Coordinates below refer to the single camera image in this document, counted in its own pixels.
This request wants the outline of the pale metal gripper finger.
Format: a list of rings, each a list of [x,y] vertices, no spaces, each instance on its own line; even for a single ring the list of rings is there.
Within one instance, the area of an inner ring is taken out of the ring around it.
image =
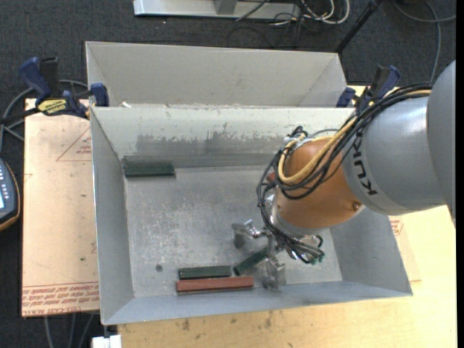
[[[262,231],[254,226],[253,220],[233,223],[231,227],[234,233],[233,244],[237,249],[243,247],[247,239],[258,239],[262,236]]]
[[[279,289],[286,285],[286,265],[278,260],[266,260],[265,269],[267,276],[262,284],[266,289]]]

